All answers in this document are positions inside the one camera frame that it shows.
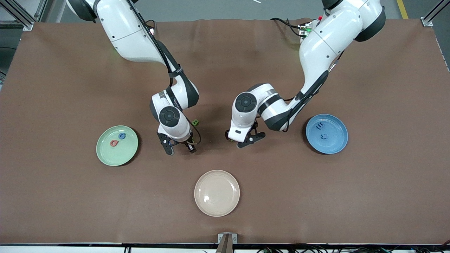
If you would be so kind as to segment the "grey metal mount bracket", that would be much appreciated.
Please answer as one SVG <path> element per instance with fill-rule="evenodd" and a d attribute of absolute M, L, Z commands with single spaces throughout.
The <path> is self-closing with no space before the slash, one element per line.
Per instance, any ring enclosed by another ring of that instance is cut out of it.
<path fill-rule="evenodd" d="M 238 234 L 223 232 L 218 234 L 216 253 L 234 253 L 233 246 L 238 243 Z"/>

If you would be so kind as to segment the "green plate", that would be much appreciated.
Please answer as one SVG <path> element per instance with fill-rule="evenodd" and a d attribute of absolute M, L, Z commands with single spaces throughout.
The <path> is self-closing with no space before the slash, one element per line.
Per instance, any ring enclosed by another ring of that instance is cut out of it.
<path fill-rule="evenodd" d="M 126 138 L 120 140 L 119 133 L 125 132 Z M 110 146 L 111 140 L 118 140 L 116 147 Z M 125 125 L 116 125 L 106 131 L 98 138 L 96 154 L 98 159 L 108 166 L 122 166 L 135 156 L 139 147 L 139 139 L 136 132 Z"/>

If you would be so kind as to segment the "brown table mat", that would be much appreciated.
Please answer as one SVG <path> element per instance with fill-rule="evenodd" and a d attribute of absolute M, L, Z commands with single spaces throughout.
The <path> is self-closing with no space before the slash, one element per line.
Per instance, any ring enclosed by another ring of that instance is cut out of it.
<path fill-rule="evenodd" d="M 238 149 L 224 133 L 235 97 L 268 82 L 290 98 L 303 85 L 296 35 L 268 20 L 157 24 L 200 99 L 201 144 L 167 155 L 151 96 L 159 63 L 120 57 L 100 24 L 38 23 L 24 32 L 0 91 L 0 243 L 441 244 L 450 240 L 450 72 L 419 20 L 387 20 L 353 42 L 288 132 Z M 307 122 L 331 114 L 348 131 L 336 154 L 316 151 Z M 139 139 L 130 162 L 96 154 L 107 129 Z M 204 214 L 194 200 L 208 171 L 232 174 L 237 207 Z"/>

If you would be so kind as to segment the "blue plate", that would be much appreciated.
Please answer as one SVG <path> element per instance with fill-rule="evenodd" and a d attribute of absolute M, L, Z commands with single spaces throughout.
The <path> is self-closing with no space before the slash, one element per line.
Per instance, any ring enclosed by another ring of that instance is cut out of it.
<path fill-rule="evenodd" d="M 318 130 L 315 126 L 323 122 L 324 127 Z M 348 131 L 344 123 L 331 114 L 313 116 L 306 125 L 306 138 L 309 144 L 322 154 L 336 154 L 341 152 L 348 143 Z M 321 134 L 328 134 L 328 139 L 321 139 Z"/>

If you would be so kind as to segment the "cream plate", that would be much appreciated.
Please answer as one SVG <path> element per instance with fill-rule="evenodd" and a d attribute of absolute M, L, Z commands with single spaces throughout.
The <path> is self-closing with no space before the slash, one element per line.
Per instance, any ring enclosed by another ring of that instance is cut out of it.
<path fill-rule="evenodd" d="M 240 200 L 240 186 L 229 172 L 212 170 L 197 180 L 193 196 L 197 207 L 204 214 L 223 217 L 237 207 Z"/>

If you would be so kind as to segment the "yellow floor tape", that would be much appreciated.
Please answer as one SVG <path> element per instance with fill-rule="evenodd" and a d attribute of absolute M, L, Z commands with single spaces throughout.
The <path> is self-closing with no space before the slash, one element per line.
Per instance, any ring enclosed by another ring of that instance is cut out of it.
<path fill-rule="evenodd" d="M 403 0 L 396 0 L 402 19 L 408 19 L 408 14 Z"/>

